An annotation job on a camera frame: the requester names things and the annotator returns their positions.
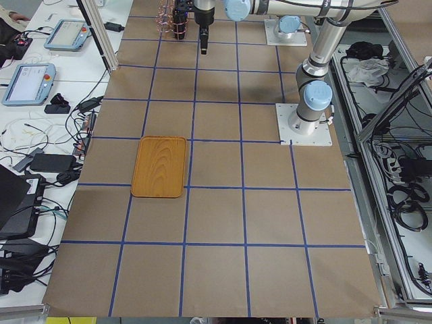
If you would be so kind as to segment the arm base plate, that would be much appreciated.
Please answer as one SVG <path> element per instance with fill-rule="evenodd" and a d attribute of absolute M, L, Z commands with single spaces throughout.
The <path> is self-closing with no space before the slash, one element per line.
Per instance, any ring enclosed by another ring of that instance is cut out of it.
<path fill-rule="evenodd" d="M 325 112 L 316 121 L 304 121 L 297 114 L 295 103 L 275 105 L 281 145 L 331 146 L 332 139 Z"/>
<path fill-rule="evenodd" d="M 306 30 L 300 28 L 298 16 L 284 16 L 278 19 L 265 19 L 267 45 L 305 47 Z"/>

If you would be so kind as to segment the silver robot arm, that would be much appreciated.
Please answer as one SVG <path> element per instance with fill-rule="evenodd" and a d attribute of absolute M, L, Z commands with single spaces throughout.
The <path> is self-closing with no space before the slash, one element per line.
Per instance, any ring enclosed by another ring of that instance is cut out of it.
<path fill-rule="evenodd" d="M 327 17 L 336 11 L 331 1 L 222 1 L 226 17 L 241 22 L 249 15 L 291 15 Z M 192 11 L 200 29 L 207 30 L 214 21 L 216 1 L 193 1 Z"/>
<path fill-rule="evenodd" d="M 259 7 L 268 14 L 288 14 L 324 18 L 313 49 L 296 72 L 300 102 L 288 119 L 290 128 L 303 136 L 311 135 L 328 108 L 332 91 L 323 81 L 331 56 L 354 21 L 396 1 L 264 1 Z"/>

